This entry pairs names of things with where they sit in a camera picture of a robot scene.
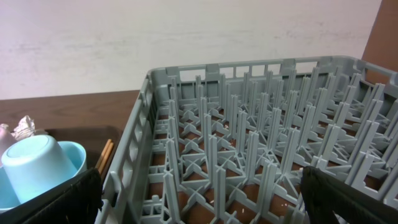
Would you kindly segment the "wooden chopstick left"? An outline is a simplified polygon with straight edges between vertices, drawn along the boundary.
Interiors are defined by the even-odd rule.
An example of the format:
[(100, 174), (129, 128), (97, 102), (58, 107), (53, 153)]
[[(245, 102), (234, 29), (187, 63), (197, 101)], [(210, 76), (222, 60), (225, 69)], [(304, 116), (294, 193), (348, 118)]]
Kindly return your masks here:
[(106, 153), (107, 153), (107, 151), (108, 151), (108, 149), (109, 149), (109, 147), (110, 147), (110, 145), (112, 144), (113, 142), (112, 142), (112, 140), (111, 139), (108, 139), (107, 140), (107, 142), (106, 142), (106, 144), (105, 144), (105, 146), (104, 146), (104, 148), (103, 148), (103, 150), (102, 150), (102, 152), (101, 152), (101, 155), (100, 155), (100, 157), (99, 157), (99, 159), (98, 159), (98, 161), (97, 161), (97, 163), (96, 163), (96, 165), (95, 165), (95, 168), (96, 169), (100, 169), (100, 167), (101, 167), (101, 165), (102, 165), (102, 163), (103, 163), (103, 161), (104, 161), (104, 158), (105, 158), (105, 155), (106, 155)]

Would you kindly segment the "crumpled white tissue top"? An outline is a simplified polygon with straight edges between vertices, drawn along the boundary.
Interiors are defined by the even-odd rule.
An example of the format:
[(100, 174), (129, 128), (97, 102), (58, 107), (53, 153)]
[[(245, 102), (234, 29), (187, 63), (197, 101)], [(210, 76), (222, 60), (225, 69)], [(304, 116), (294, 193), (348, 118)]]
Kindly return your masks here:
[(14, 128), (12, 135), (17, 141), (34, 136), (35, 135), (34, 120), (28, 115), (24, 116), (19, 121), (18, 125)]

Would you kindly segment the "light blue cup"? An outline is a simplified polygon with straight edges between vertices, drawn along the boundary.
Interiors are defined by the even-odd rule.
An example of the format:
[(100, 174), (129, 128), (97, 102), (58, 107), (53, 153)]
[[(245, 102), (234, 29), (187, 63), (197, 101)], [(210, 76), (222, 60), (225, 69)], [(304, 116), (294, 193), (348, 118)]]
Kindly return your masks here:
[(49, 135), (16, 142), (5, 151), (1, 161), (20, 203), (64, 183), (78, 172), (58, 141)]

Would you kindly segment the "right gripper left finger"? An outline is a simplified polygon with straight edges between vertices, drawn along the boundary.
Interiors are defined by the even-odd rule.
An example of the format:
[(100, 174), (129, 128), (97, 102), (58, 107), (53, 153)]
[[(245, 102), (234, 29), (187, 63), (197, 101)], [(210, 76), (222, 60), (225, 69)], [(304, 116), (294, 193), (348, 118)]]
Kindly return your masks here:
[(103, 183), (90, 168), (26, 203), (1, 214), (1, 224), (94, 223), (102, 211)]

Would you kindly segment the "wooden chopstick right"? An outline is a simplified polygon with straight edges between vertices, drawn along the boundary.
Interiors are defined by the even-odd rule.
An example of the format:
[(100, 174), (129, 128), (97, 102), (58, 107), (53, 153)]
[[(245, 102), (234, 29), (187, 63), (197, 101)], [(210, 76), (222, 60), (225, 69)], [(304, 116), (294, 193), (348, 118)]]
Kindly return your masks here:
[(103, 161), (101, 167), (100, 167), (99, 170), (98, 170), (100, 174), (102, 174), (103, 171), (104, 171), (104, 167), (105, 167), (106, 163), (108, 162), (108, 159), (109, 159), (109, 156), (110, 156), (110, 154), (111, 154), (111, 152), (112, 152), (112, 150), (113, 150), (113, 147), (114, 147), (114, 143), (112, 143), (112, 144), (110, 145), (110, 147), (109, 147), (109, 149), (108, 149), (108, 151), (107, 151), (107, 153), (106, 153), (106, 155), (105, 155), (104, 161)]

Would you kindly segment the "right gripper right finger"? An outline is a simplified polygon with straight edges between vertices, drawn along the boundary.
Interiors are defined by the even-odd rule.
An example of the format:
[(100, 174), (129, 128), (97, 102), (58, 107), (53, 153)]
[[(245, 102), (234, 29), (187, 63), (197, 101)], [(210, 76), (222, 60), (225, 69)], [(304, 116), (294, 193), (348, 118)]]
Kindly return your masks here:
[(311, 224), (397, 223), (397, 210), (312, 166), (303, 168), (300, 190)]

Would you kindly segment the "light blue bowl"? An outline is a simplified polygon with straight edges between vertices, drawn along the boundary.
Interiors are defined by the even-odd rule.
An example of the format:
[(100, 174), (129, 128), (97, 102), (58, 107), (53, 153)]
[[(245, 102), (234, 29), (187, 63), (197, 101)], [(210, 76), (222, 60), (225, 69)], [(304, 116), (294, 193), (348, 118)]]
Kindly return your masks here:
[[(77, 173), (74, 176), (87, 170), (86, 151), (81, 144), (72, 141), (59, 141), (58, 144), (76, 167)], [(6, 171), (1, 166), (1, 213), (12, 210), (20, 204)]]

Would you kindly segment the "pale pink cup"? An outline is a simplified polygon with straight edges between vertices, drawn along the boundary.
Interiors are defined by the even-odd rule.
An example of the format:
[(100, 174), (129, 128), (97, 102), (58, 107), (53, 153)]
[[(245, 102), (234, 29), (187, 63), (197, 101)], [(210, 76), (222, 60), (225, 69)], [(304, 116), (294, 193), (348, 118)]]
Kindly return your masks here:
[(1, 127), (0, 157), (16, 142), (15, 137), (7, 129)]

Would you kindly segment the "grey dishwasher rack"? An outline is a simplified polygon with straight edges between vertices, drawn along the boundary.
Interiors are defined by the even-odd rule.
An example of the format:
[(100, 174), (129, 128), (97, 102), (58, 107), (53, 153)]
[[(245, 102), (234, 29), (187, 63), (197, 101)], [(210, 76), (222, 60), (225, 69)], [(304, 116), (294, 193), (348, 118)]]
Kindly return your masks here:
[(314, 166), (397, 207), (397, 73), (345, 56), (155, 68), (97, 223), (306, 223)]

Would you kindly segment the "wooden chopstick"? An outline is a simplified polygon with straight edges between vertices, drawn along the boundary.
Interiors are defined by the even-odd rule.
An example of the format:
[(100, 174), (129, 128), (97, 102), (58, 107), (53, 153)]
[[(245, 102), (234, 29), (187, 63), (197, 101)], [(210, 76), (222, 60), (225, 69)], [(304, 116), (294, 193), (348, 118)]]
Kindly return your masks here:
[(106, 155), (106, 153), (107, 153), (107, 151), (108, 151), (108, 149), (109, 149), (109, 147), (110, 147), (110, 145), (112, 144), (113, 142), (112, 142), (112, 140), (111, 139), (108, 139), (107, 140), (107, 142), (106, 142), (106, 144), (105, 144), (105, 146), (104, 146), (104, 148), (103, 148), (103, 150), (102, 150), (102, 152), (101, 152), (101, 155), (100, 155), (100, 157), (99, 157), (99, 159), (98, 159), (98, 161), (97, 161), (97, 163), (96, 163), (96, 165), (95, 165), (95, 168), (96, 169), (100, 169), (100, 167), (101, 167), (101, 165), (102, 165), (102, 163), (103, 163), (103, 161), (104, 161), (104, 158), (105, 158), (105, 155)]
[(104, 171), (104, 167), (105, 167), (106, 163), (108, 162), (108, 159), (109, 159), (109, 156), (110, 156), (110, 154), (111, 154), (111, 152), (112, 152), (112, 150), (113, 150), (113, 147), (114, 147), (114, 143), (112, 143), (112, 144), (110, 145), (110, 147), (109, 147), (109, 149), (108, 149), (108, 151), (107, 151), (107, 153), (106, 153), (106, 155), (105, 155), (104, 161), (103, 161), (101, 167), (100, 167), (99, 170), (98, 170), (100, 174), (102, 174), (103, 171)]

